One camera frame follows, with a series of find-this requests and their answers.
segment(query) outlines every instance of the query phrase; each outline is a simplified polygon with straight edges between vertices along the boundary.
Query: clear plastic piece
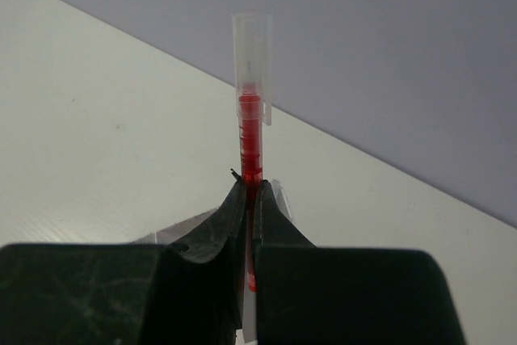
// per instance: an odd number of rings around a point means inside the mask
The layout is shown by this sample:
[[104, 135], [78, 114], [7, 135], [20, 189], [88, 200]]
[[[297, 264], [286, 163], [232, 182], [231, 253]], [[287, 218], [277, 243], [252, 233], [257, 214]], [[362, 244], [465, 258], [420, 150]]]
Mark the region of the clear plastic piece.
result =
[[261, 100], [261, 120], [271, 125], [271, 15], [249, 13], [233, 16], [233, 51], [237, 115], [242, 118], [239, 98], [257, 95]]

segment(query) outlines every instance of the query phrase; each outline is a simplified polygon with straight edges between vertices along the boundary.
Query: pen cap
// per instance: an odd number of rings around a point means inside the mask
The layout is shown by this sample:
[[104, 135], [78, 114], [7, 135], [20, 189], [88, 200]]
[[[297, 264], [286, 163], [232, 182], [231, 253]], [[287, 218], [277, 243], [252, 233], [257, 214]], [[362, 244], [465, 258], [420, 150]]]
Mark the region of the pen cap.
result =
[[266, 125], [271, 124], [271, 15], [237, 14], [233, 16], [233, 55], [235, 60], [235, 91], [258, 96]]

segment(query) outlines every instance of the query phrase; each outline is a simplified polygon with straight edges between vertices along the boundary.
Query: gray wall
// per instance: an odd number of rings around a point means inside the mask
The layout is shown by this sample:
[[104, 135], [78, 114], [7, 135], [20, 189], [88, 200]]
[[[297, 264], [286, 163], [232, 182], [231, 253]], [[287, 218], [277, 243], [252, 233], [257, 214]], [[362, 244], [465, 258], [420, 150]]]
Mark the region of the gray wall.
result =
[[516, 0], [65, 1], [229, 82], [270, 11], [278, 107], [517, 225]]

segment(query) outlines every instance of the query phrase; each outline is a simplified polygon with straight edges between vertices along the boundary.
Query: pen cap clip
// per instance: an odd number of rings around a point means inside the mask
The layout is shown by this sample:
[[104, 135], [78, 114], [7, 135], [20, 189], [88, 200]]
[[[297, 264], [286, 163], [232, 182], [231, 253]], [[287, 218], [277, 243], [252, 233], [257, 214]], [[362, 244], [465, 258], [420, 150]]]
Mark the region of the pen cap clip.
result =
[[235, 91], [261, 99], [261, 120], [271, 125], [271, 37], [272, 18], [265, 14], [233, 15], [233, 55], [235, 60]]

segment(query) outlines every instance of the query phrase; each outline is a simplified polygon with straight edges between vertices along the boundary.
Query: pen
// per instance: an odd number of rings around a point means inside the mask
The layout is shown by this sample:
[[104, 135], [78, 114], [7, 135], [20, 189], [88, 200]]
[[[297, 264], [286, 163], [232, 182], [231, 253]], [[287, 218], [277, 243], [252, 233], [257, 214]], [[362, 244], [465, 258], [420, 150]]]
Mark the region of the pen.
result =
[[263, 179], [262, 122], [271, 125], [271, 25], [270, 15], [253, 13], [233, 16], [241, 175], [247, 193], [246, 278], [252, 291], [255, 291], [255, 280], [250, 239], [255, 197]]

